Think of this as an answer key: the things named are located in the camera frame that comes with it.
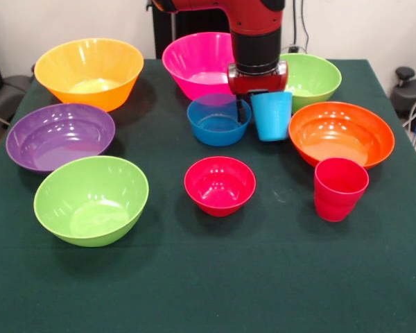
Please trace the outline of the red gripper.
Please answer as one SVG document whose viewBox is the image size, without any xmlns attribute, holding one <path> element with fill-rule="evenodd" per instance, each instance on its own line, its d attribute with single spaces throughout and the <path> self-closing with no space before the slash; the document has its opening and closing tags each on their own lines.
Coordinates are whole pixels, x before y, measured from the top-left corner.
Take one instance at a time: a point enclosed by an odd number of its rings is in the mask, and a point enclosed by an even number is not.
<svg viewBox="0 0 416 333">
<path fill-rule="evenodd" d="M 263 75 L 242 74 L 234 63 L 228 65 L 228 85 L 233 94 L 265 94 L 268 92 L 284 91 L 288 80 L 288 63 L 280 60 L 271 72 Z M 246 122 L 246 111 L 242 99 L 236 97 L 238 122 Z"/>
</svg>

